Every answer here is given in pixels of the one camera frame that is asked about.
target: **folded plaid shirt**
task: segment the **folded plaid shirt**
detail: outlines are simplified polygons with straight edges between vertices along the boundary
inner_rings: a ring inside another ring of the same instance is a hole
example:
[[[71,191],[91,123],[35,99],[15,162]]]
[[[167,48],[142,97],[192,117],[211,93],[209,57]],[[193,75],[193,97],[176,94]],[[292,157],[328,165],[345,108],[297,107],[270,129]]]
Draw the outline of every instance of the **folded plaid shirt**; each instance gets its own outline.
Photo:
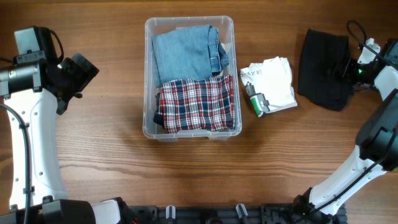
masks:
[[[233,76],[165,82],[155,113],[163,116],[167,134],[193,129],[234,129]]]

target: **blue denim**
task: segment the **blue denim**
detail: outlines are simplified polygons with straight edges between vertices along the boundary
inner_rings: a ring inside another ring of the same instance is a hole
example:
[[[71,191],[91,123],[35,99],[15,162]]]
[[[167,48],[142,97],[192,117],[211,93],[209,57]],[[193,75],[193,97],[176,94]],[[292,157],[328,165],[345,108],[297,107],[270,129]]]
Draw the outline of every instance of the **blue denim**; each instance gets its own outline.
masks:
[[[229,65],[218,28],[193,26],[152,36],[156,87],[172,80],[202,80]]]

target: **wooden table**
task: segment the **wooden table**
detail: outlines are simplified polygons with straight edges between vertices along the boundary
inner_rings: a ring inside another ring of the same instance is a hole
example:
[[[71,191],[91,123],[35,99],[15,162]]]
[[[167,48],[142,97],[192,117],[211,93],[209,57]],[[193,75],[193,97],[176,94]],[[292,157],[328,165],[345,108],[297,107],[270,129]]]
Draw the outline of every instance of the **wooden table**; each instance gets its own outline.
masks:
[[[17,55],[14,31],[55,30],[65,55],[81,52],[100,73],[57,117],[62,179],[70,198],[91,203],[121,196],[129,205],[260,205],[288,203],[325,180],[350,155],[358,129],[381,104],[355,94],[341,112],[296,95],[298,107],[257,118],[240,87],[243,130],[227,141],[161,143],[142,133],[144,23],[150,17],[233,18],[238,70],[287,57],[297,89],[308,28],[346,35],[357,19],[381,45],[398,37],[398,2],[161,1],[0,5],[0,56]],[[351,52],[359,56],[350,39]],[[0,213],[12,189],[11,132],[0,112]],[[350,224],[396,223],[398,174],[388,173],[347,202]]]

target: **black cable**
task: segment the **black cable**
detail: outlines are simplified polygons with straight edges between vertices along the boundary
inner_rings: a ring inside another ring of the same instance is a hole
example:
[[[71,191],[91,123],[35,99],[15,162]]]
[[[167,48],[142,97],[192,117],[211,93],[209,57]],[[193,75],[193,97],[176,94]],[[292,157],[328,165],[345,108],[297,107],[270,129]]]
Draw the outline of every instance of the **black cable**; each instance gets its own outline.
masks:
[[[348,31],[348,33],[349,33],[356,41],[358,41],[359,44],[361,44],[363,47],[365,47],[365,48],[368,49],[370,52],[374,53],[374,54],[375,54],[378,58],[380,58],[382,61],[384,61],[386,64],[392,66],[393,68],[395,68],[395,69],[398,71],[398,68],[397,68],[393,63],[391,63],[389,60],[385,59],[385,58],[384,58],[383,56],[381,56],[379,53],[375,52],[372,48],[370,48],[368,45],[366,45],[366,41],[360,40],[355,34],[353,34],[353,32],[351,31],[351,29],[349,28],[349,25],[350,25],[351,23],[356,24],[356,25],[362,30],[362,32],[364,33],[365,39],[366,39],[366,32],[365,32],[365,29],[364,29],[364,27],[363,27],[358,21],[350,20],[350,21],[347,22],[347,25],[346,25],[346,26],[347,26],[347,31]]]
[[[376,162],[374,162],[371,166],[369,166],[357,179],[355,179],[349,186],[347,186],[340,194],[338,194],[336,197],[334,197],[333,199],[331,199],[330,201],[328,201],[327,203],[323,204],[322,206],[318,207],[315,210],[312,210],[309,215],[312,215],[316,212],[319,212],[321,209],[325,208],[326,206],[330,205],[331,203],[337,201],[341,196],[343,196],[345,193],[347,193],[347,191],[349,191],[352,187],[354,187],[366,174],[368,174],[375,166],[379,165],[382,161],[384,161],[389,152],[390,152],[390,148],[392,146],[392,144],[394,143],[396,137],[397,137],[397,132],[398,129],[394,129],[394,132],[392,133],[392,136],[390,138],[390,141],[388,142],[388,145],[386,147],[386,152],[384,153],[384,155]],[[304,217],[300,218],[299,220],[297,220],[294,223],[298,223],[300,221],[302,221],[304,219]]]
[[[9,60],[8,58],[0,57],[0,60],[3,62],[12,63],[12,60]]]
[[[21,116],[14,111],[11,107],[0,103],[0,106],[8,110],[12,115],[15,116],[19,123],[19,127],[22,130],[22,134],[24,136],[25,143],[25,194],[26,194],[26,204],[25,204],[25,216],[24,216],[24,224],[28,224],[29,222],[29,209],[30,209],[30,146],[29,146],[29,135],[27,132],[27,126]]]
[[[50,33],[52,35],[54,35],[54,37],[56,38],[58,44],[60,45],[61,48],[61,56],[59,56],[58,60],[57,60],[57,64],[60,64],[63,61],[63,47],[61,44],[61,40],[58,38],[57,34],[54,32],[54,30],[50,30]]]

